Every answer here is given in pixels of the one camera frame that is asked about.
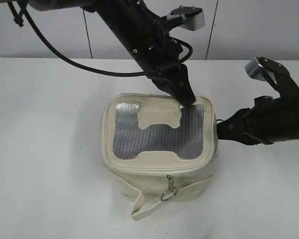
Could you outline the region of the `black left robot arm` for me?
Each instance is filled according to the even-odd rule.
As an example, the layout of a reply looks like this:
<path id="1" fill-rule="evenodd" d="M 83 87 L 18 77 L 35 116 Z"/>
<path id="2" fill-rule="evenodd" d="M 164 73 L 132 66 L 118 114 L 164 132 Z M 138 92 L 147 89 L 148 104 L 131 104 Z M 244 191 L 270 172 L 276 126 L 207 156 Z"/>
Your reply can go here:
<path id="1" fill-rule="evenodd" d="M 16 11 L 13 2 L 7 5 L 14 22 L 23 26 L 26 18 L 40 40 L 60 59 L 77 68 L 113 77 L 146 76 L 161 91 L 170 94 L 181 105 L 195 102 L 195 96 L 188 79 L 184 62 L 191 56 L 192 47 L 181 40 L 172 38 L 169 32 L 188 18 L 180 9 L 166 16 L 150 11 L 142 0 L 18 0 Z M 90 13 L 97 13 L 112 33 L 141 67 L 142 71 L 118 73 L 99 70 L 76 63 L 57 51 L 42 35 L 27 7 L 39 11 L 80 7 Z"/>

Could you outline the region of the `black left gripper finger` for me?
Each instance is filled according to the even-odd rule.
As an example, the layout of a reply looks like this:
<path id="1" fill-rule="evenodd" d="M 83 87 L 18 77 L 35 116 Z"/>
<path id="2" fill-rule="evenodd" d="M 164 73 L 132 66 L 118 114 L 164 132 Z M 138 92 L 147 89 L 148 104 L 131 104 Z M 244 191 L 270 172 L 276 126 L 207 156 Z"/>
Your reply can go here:
<path id="1" fill-rule="evenodd" d="M 189 82 L 186 65 L 181 64 L 179 69 L 169 77 L 169 80 L 169 94 L 180 104 L 193 104 L 195 102 L 195 95 Z"/>
<path id="2" fill-rule="evenodd" d="M 179 88 L 172 84 L 170 81 L 163 81 L 160 79 L 152 79 L 151 81 L 159 90 L 168 93 L 175 100 L 181 102 L 181 97 L 179 96 Z"/>

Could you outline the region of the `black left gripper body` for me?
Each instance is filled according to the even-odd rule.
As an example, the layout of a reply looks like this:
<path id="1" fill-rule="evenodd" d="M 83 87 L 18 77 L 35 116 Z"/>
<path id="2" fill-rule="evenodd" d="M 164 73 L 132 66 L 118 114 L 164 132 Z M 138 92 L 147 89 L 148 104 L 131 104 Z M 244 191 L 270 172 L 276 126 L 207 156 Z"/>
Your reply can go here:
<path id="1" fill-rule="evenodd" d="M 155 14 L 138 17 L 133 27 L 131 56 L 149 79 L 170 81 L 169 77 L 189 58 L 189 53 L 180 57 L 189 44 L 170 37 L 166 21 Z"/>

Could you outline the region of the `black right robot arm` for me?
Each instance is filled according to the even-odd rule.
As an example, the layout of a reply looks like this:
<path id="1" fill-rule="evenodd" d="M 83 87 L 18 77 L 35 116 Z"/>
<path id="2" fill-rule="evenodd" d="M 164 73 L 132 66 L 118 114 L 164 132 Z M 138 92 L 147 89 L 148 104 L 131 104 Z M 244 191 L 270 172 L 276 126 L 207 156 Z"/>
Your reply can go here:
<path id="1" fill-rule="evenodd" d="M 276 99 L 255 98 L 252 108 L 240 109 L 218 123 L 218 138 L 245 145 L 269 145 L 299 139 L 299 87 L 285 86 L 280 95 Z"/>

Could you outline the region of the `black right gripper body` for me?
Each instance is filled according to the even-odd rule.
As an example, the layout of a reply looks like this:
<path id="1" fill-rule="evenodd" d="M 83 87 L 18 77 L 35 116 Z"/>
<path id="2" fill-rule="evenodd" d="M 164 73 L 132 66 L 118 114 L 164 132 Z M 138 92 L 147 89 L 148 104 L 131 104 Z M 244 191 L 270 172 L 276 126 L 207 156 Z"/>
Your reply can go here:
<path id="1" fill-rule="evenodd" d="M 236 141 L 244 145 L 281 142 L 282 136 L 275 129 L 281 109 L 281 97 L 257 97 L 252 108 L 240 109 L 227 120 L 218 123 L 217 136 L 220 140 Z"/>

